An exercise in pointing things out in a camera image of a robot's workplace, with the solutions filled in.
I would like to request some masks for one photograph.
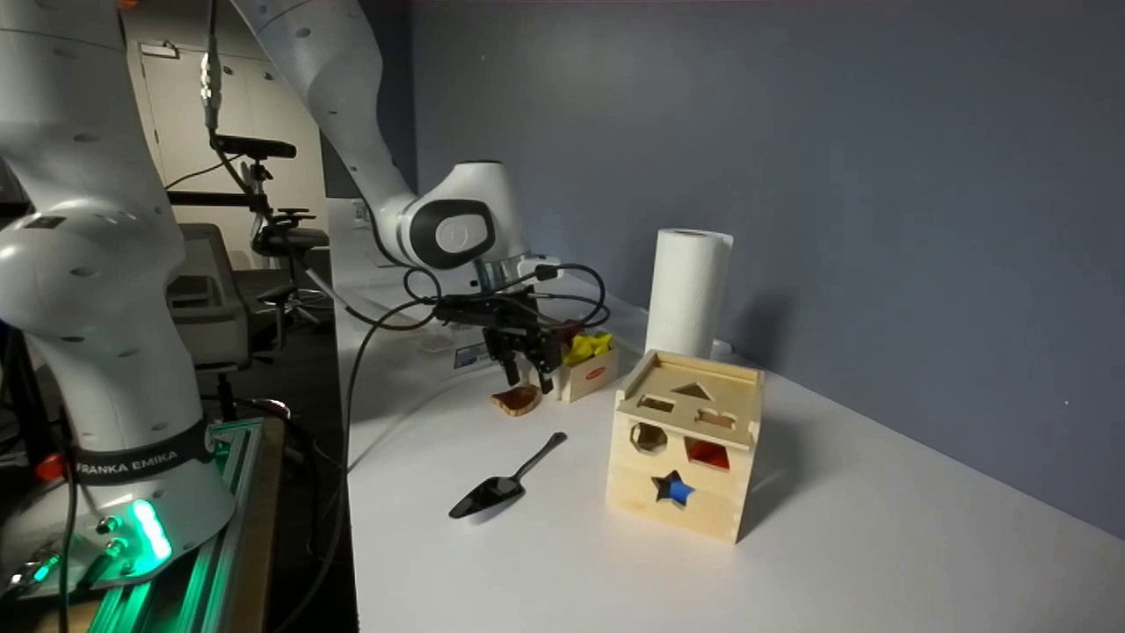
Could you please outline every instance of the black scoop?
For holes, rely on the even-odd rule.
[[[452,516],[467,516],[467,512],[482,512],[482,509],[494,509],[494,506],[502,506],[502,504],[515,504],[523,495],[523,484],[522,477],[545,457],[554,455],[558,442],[568,442],[568,434],[555,434],[542,450],[534,450],[522,471],[506,474],[506,477],[485,477],[482,484],[474,484],[453,509]]]

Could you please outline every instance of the paper towel roll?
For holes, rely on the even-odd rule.
[[[644,349],[710,359],[736,236],[660,227]]]

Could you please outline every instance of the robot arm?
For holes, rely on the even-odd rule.
[[[460,161],[429,193],[408,191],[377,122],[383,55],[354,0],[234,0],[234,8],[347,164],[372,211],[377,244],[395,264],[447,272],[523,253],[499,161]]]
[[[166,305],[185,244],[108,0],[0,4],[0,161],[36,204],[0,231],[0,320],[52,369],[85,490],[71,580],[105,551],[120,551],[105,580],[153,576],[217,535],[237,504],[209,465],[195,361]],[[17,509],[0,580],[58,591],[39,576],[65,519],[69,484]]]
[[[383,55],[364,8],[354,0],[234,0],[234,8],[347,164],[388,260],[435,272],[474,264],[482,297],[447,299],[435,317],[482,328],[509,383],[522,383],[517,354],[523,354],[542,392],[554,392],[558,331],[540,320],[533,291],[509,285],[523,239],[506,168],[460,161],[414,198],[377,122]]]

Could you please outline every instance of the wooden cube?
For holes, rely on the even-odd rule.
[[[763,373],[647,353],[617,394],[608,501],[739,540],[761,427]]]

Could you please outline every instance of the wire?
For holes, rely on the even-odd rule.
[[[395,422],[388,422],[388,428],[383,428],[377,440],[371,440],[371,442],[354,455],[354,462],[347,465],[347,474],[351,474],[401,422],[414,417],[414,413],[421,413],[429,401],[445,399],[447,392],[460,388],[465,380],[489,378],[489,373],[497,373],[497,366],[485,366],[485,369],[474,369],[474,373],[460,373],[460,378],[447,380],[445,388],[435,388],[435,392],[421,394],[418,401],[413,401]]]
[[[515,299],[497,299],[497,304],[506,304],[506,305],[515,305],[515,308],[522,308],[522,314],[533,314],[533,317],[540,317],[542,322],[549,322],[549,328],[564,328],[564,320],[555,320],[555,317],[549,317],[549,314],[542,314],[540,305],[528,305],[528,304],[515,304]]]
[[[263,403],[263,401],[249,401],[249,399],[234,399],[237,408],[248,408],[252,415],[271,415],[271,417],[282,417],[284,434],[295,437],[295,450],[302,455],[305,462],[305,484],[310,484],[310,540],[305,547],[316,551],[316,540],[320,540],[320,524],[323,524],[323,512],[320,512],[320,469],[316,462],[330,465],[336,471],[346,471],[340,462],[336,462],[305,427],[301,427],[301,417],[282,403]],[[217,422],[215,434],[248,434],[248,428],[257,428],[263,417],[252,417],[252,422]]]
[[[497,285],[494,291],[502,291],[502,288],[515,288],[515,285],[528,285],[533,277],[540,277],[540,272],[509,277],[509,283]]]
[[[413,288],[413,277],[414,277],[414,273],[426,273],[426,277],[429,277],[432,297],[418,297],[418,291]],[[440,304],[440,299],[447,297],[445,283],[440,283],[429,266],[408,266],[408,272],[401,273],[401,288],[406,288],[414,304]]]
[[[222,161],[203,164],[203,168],[195,168],[195,171],[185,171],[185,176],[176,176],[172,183],[166,183],[166,191],[172,191],[172,186],[180,186],[180,183],[188,183],[188,178],[199,178],[199,176],[203,176],[203,171],[215,171],[215,168],[222,168]]]
[[[584,328],[592,328],[595,317],[605,308],[605,277],[603,277],[595,266],[589,266],[589,264],[558,264],[558,272],[581,272],[581,273],[595,277],[595,285],[598,285],[598,304],[595,304],[595,308],[581,320]]]
[[[217,0],[209,0],[209,65],[217,65],[217,74],[222,74],[222,61],[217,61]],[[237,178],[237,186],[242,191],[242,198],[252,198],[249,183],[241,176],[241,168],[234,164],[234,158],[215,148],[217,109],[215,109],[215,120],[213,120],[213,115],[209,115],[209,107],[203,107],[203,131],[209,131],[213,150],[217,154],[217,164]]]
[[[222,109],[217,0],[209,0],[209,66],[203,66],[203,88],[209,88],[203,128],[209,128],[209,141],[213,141],[213,148],[215,148],[217,109]]]
[[[408,277],[418,273],[418,272],[435,283],[432,272],[413,266],[413,272],[406,273],[408,297],[414,297],[414,288],[408,285]],[[351,417],[351,401],[354,401],[354,383],[358,383],[364,354],[367,354],[371,342],[377,339],[377,331],[418,331],[418,328],[426,328],[426,322],[432,320],[432,308],[429,308],[429,314],[426,314],[421,320],[414,320],[414,322],[391,322],[395,317],[401,317],[401,314],[413,308],[413,305],[432,305],[432,299],[401,304],[401,305],[388,308],[388,314],[377,317],[377,320],[371,320],[371,317],[364,317],[364,314],[354,314],[354,308],[347,305],[347,314],[354,314],[364,322],[371,322],[371,331],[364,334],[364,342],[358,342],[358,349],[354,349],[354,359],[351,359],[351,369],[347,369],[346,417]],[[346,516],[347,516],[347,504],[340,504],[340,494],[336,495],[336,504],[339,504],[339,512],[336,512],[336,524],[330,524],[330,540],[326,540],[326,547],[323,547],[320,571],[316,571],[310,591],[301,599],[301,606],[282,620],[282,625],[277,625],[282,633],[292,630],[295,620],[315,606],[315,599],[320,596],[320,589],[323,589],[323,580],[326,580],[326,574],[330,574],[330,565],[336,565],[336,551],[339,551],[339,546],[340,546]]]
[[[558,299],[558,304],[589,304],[595,305],[589,317],[581,317],[584,328],[605,328],[612,320],[612,308],[592,297],[570,297],[570,291],[542,291],[534,299]]]
[[[73,455],[65,450],[65,474],[69,474],[69,530],[59,551],[59,633],[71,633],[71,540],[78,519],[78,481],[73,481]]]

